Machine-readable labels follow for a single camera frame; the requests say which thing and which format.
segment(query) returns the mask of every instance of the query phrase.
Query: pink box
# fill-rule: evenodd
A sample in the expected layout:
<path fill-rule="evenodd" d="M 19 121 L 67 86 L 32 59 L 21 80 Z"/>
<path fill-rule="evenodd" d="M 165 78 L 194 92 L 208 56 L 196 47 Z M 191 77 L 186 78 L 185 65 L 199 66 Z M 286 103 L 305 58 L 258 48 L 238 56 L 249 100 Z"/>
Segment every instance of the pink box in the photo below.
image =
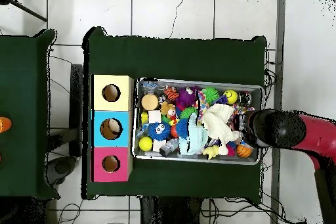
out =
<path fill-rule="evenodd" d="M 113 172 L 106 171 L 103 161 L 107 156 L 115 156 L 119 169 Z M 132 156 L 127 147 L 94 147 L 93 149 L 93 181 L 117 182 L 128 181 L 132 170 Z"/>

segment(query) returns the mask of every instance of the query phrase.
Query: dark green tablecloth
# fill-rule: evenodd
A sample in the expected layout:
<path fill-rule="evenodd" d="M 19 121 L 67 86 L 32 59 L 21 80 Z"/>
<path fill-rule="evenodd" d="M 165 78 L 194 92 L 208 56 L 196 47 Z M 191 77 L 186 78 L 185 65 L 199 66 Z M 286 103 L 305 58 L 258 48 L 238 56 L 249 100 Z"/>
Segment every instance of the dark green tablecloth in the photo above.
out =
<path fill-rule="evenodd" d="M 85 51 L 89 57 L 85 57 L 85 66 L 89 63 L 90 74 L 264 86 L 264 37 L 252 41 L 109 37 L 100 27 L 87 36 L 89 49 Z M 125 183 L 93 183 L 89 158 L 86 164 L 87 178 L 82 188 L 87 189 L 88 197 L 96 194 L 241 196 L 254 203 L 259 201 L 260 163 L 241 166 L 135 158 L 133 171 Z"/>
<path fill-rule="evenodd" d="M 0 196 L 56 198 L 45 182 L 47 52 L 55 32 L 35 37 L 0 35 L 0 116 L 12 120 L 0 133 Z"/>

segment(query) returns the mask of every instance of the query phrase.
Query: yellow duck toy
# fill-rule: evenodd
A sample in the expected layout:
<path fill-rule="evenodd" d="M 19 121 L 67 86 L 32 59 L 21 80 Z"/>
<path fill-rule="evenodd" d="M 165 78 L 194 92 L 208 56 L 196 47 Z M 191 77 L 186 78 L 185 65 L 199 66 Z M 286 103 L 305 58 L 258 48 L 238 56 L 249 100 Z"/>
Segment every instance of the yellow duck toy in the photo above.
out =
<path fill-rule="evenodd" d="M 209 155 L 209 159 L 214 158 L 219 153 L 219 148 L 217 145 L 209 146 L 204 149 L 203 155 Z"/>

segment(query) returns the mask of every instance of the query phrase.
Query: yellow box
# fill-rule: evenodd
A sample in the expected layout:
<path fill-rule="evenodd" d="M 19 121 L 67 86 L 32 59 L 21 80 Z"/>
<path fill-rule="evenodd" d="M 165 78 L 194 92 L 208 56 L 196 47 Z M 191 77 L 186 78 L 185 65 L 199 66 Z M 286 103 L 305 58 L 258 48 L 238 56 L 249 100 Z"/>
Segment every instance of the yellow box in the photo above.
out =
<path fill-rule="evenodd" d="M 93 81 L 93 109 L 97 111 L 130 111 L 133 109 L 134 81 L 132 78 L 92 75 L 91 81 Z"/>

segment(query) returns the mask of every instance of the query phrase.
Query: metal tray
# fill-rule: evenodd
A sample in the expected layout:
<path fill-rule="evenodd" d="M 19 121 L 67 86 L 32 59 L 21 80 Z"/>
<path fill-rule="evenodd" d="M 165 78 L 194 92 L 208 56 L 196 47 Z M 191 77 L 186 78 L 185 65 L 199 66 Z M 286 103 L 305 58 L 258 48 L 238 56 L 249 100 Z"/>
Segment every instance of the metal tray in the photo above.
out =
<path fill-rule="evenodd" d="M 153 78 L 139 78 L 135 85 L 135 110 L 133 120 L 133 140 L 132 140 L 132 154 L 135 158 L 153 159 L 153 160 L 175 160 L 184 162 L 205 162 L 205 163 L 217 163 L 217 164 L 241 164 L 241 165 L 254 165 L 257 164 L 261 158 L 261 151 L 257 148 L 253 149 L 251 155 L 248 158 L 240 158 L 239 156 L 216 156 L 215 158 L 208 160 L 207 156 L 201 154 L 195 155 L 181 155 L 178 151 L 171 152 L 167 157 L 162 156 L 158 152 L 144 152 L 139 149 L 139 138 L 136 137 L 136 131 L 140 125 L 140 114 L 143 111 L 140 99 L 144 96 L 141 84 L 145 81 L 152 81 L 159 85 L 159 87 L 165 87 L 166 85 L 176 87 L 178 89 L 190 86 L 199 86 L 201 88 L 214 87 L 220 94 L 223 94 L 228 89 L 235 91 L 248 91 L 251 93 L 252 102 L 251 106 L 255 110 L 261 110 L 264 106 L 264 89 L 258 85 L 238 85 L 229 83 L 212 83 L 212 82 L 197 82 L 197 81 L 183 81 L 183 80 L 170 80 L 170 79 L 153 79 Z"/>

